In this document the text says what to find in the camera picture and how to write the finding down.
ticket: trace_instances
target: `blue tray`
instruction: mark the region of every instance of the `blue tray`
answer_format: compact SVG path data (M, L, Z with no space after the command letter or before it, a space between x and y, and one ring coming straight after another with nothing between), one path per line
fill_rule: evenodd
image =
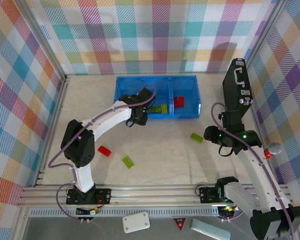
M166 104L168 113L149 113L150 119L196 119L200 116L201 101L196 76L118 76L114 101L122 95L137 94L146 84L156 86L153 106ZM184 107L174 105L174 97L184 97Z

